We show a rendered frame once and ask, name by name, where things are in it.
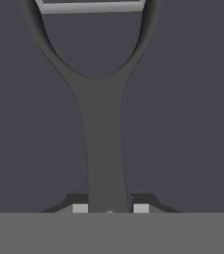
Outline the dark grey Y-shaped peeler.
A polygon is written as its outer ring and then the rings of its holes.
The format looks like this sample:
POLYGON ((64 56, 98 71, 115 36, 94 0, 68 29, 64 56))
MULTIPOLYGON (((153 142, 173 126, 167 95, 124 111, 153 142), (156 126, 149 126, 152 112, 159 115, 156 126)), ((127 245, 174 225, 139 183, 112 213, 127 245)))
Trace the dark grey Y-shaped peeler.
POLYGON ((66 81, 79 109, 87 154, 88 210, 129 212, 131 199, 122 158, 122 100, 125 86, 154 34, 160 0, 77 4, 20 0, 20 4, 38 47, 66 81), (56 53, 42 16, 108 10, 143 12, 137 45, 126 62, 111 74, 87 77, 67 65, 56 53))

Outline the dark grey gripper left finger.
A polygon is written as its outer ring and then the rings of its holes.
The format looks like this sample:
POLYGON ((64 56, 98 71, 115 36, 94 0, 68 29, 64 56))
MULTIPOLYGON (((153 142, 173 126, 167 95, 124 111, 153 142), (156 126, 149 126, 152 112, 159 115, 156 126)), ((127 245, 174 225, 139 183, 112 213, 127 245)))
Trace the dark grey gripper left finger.
POLYGON ((43 213, 76 213, 78 210, 88 211, 88 195, 86 193, 68 193, 61 203, 43 210, 43 213))

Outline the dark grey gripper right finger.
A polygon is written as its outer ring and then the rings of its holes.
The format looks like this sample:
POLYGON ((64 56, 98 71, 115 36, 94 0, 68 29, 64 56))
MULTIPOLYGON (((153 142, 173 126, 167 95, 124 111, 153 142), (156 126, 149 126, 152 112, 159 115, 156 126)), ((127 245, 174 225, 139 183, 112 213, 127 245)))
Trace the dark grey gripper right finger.
POLYGON ((131 213, 178 213, 178 210, 163 204, 153 193, 132 193, 131 213))

